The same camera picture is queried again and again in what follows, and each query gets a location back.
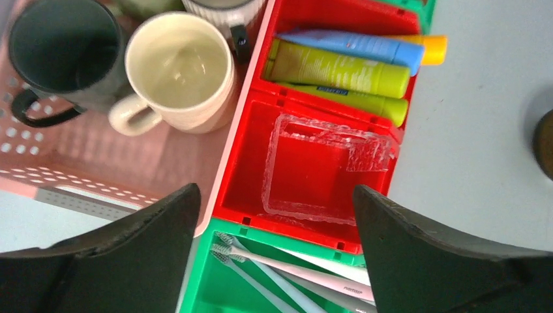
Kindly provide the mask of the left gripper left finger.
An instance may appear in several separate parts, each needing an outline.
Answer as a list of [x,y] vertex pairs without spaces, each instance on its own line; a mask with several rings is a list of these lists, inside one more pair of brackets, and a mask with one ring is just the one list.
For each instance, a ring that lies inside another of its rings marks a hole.
[[191,183],[48,248],[1,255],[2,312],[175,312],[201,208]]

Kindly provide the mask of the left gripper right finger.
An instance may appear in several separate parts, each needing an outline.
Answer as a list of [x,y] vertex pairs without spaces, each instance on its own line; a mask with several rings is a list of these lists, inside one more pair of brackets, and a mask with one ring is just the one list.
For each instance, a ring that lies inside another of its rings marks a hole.
[[551,312],[552,253],[470,235],[365,185],[355,219],[379,312]]

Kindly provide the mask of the clear acrylic holder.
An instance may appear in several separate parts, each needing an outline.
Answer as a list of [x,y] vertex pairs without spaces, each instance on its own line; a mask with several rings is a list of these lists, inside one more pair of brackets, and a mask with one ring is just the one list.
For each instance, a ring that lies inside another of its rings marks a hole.
[[271,133],[262,204],[273,215],[355,225],[355,185],[378,182],[398,150],[390,136],[280,115]]

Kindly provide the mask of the black mug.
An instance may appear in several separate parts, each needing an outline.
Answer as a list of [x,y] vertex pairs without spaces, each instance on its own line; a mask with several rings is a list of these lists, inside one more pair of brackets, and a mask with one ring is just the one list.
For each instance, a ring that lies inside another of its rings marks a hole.
[[[8,57],[29,88],[10,110],[21,123],[46,128],[87,110],[108,113],[132,88],[125,70],[129,34],[98,1],[35,1],[15,19]],[[56,96],[72,107],[44,118],[27,112],[34,102]]]

